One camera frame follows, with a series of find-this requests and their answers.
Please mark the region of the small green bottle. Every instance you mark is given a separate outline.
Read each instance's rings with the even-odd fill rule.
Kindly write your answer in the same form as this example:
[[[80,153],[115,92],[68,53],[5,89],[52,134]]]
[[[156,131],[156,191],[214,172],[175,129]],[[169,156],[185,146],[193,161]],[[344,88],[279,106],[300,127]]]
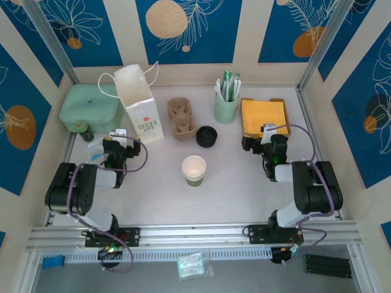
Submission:
[[[94,139],[94,134],[86,122],[78,121],[76,123],[76,132],[85,142],[91,142]]]

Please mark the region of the green paper coffee cup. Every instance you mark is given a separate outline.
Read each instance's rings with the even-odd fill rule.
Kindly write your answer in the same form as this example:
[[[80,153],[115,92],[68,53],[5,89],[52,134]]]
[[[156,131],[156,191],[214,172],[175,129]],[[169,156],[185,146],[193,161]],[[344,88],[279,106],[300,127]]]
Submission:
[[[186,180],[187,184],[191,187],[200,186],[203,181],[203,176],[204,176],[204,174],[201,174],[199,176],[191,176],[191,175],[184,173],[185,180]]]
[[[183,175],[189,181],[199,181],[203,178],[204,174],[204,170],[190,169],[183,171]]]
[[[196,169],[206,171],[206,162],[200,156],[188,156],[182,163],[182,171]]]

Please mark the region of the aluminium frame bar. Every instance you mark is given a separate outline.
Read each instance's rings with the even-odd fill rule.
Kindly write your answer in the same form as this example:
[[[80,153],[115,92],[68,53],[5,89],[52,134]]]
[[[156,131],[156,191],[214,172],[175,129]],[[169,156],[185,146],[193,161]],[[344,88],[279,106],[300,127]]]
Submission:
[[[31,251],[26,253],[23,274],[20,281],[19,293],[31,293],[34,287],[35,278],[40,265],[41,253]]]
[[[370,274],[367,270],[367,263],[364,259],[362,250],[360,249],[361,245],[348,244],[346,247],[348,249],[349,257],[351,258],[351,263],[353,265],[353,270],[360,292],[376,293],[371,282]]]

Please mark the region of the black ribbed block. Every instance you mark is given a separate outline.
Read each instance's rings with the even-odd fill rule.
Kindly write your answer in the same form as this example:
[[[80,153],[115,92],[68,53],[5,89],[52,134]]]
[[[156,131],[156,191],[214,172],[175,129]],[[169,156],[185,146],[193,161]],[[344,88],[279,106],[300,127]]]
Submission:
[[[348,259],[304,254],[302,260],[306,273],[346,279],[353,278]]]

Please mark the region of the mint green lidded box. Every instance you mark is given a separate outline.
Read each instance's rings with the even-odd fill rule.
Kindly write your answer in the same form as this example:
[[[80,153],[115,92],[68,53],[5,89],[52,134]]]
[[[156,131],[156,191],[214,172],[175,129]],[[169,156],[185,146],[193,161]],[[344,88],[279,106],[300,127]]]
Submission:
[[[72,86],[59,112],[60,121],[71,132],[77,122],[89,125],[93,133],[107,133],[120,127],[124,108],[114,84]]]

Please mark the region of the mint green cylinder holder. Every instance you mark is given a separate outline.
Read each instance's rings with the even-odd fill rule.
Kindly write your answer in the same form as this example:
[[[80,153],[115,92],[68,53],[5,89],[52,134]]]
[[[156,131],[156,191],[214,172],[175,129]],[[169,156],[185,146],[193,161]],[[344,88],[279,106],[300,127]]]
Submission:
[[[236,111],[239,106],[240,99],[237,99],[232,102],[227,102],[220,99],[215,94],[214,98],[214,118],[217,122],[222,124],[230,124],[234,121],[236,116]]]

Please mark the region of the clear plastic bag of packets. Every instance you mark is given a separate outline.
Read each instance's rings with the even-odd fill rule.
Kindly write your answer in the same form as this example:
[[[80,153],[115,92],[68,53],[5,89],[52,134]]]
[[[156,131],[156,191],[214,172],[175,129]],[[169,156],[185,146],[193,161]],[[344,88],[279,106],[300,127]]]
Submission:
[[[178,277],[180,281],[198,278],[213,277],[214,270],[210,263],[211,255],[208,250],[197,251],[177,258]]]

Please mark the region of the aluminium corner post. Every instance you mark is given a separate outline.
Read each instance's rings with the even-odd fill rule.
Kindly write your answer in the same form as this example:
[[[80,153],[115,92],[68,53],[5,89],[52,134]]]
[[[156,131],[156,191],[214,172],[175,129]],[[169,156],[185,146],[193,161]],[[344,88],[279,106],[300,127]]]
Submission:
[[[63,74],[68,78],[71,84],[79,84],[79,79],[73,70],[73,65],[38,2],[35,0],[21,0],[21,3]]]
[[[337,35],[341,25],[343,24],[348,12],[353,6],[355,0],[338,0],[335,10],[333,11],[329,22],[327,23],[321,38],[309,59],[307,67],[302,75],[301,80],[297,84],[297,91],[303,92],[311,77],[318,69],[319,64],[323,60],[327,50]]]

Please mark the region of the small blue plastic piece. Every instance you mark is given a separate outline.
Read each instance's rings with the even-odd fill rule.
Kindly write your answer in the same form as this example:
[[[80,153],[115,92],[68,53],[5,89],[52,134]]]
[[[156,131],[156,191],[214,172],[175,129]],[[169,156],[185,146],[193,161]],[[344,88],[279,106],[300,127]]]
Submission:
[[[42,269],[50,269],[55,267],[62,267],[65,263],[65,256],[45,257],[42,260]]]

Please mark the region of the black plastic cup lid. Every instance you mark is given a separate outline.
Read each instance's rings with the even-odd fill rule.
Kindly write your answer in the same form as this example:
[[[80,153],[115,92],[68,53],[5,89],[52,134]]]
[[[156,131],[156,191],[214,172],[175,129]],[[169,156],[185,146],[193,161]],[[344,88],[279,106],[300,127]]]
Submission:
[[[199,145],[211,145],[216,142],[217,131],[211,126],[202,126],[196,134],[196,141]]]

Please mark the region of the white paper carrier bag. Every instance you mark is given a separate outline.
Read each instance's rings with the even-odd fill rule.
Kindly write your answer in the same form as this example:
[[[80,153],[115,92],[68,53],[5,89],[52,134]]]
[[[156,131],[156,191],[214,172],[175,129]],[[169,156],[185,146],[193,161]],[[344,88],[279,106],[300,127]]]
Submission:
[[[145,71],[140,65],[125,66],[114,74],[103,73],[113,81],[116,94],[112,95],[101,88],[99,91],[109,97],[118,98],[128,114],[137,136],[143,143],[150,143],[164,137],[156,101],[150,90],[152,83],[147,82]]]

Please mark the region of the long aluminium mounting rail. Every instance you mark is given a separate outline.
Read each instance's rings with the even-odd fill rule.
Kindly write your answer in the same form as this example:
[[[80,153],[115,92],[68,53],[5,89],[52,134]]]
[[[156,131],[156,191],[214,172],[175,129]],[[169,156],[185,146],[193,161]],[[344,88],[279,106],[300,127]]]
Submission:
[[[247,223],[204,225],[141,225],[135,237],[138,249],[241,248],[250,240],[243,234]],[[46,226],[32,229],[27,251],[73,251],[85,248],[81,226]],[[304,245],[312,245],[324,232],[321,245],[359,245],[362,239],[353,220],[308,221],[302,224]]]

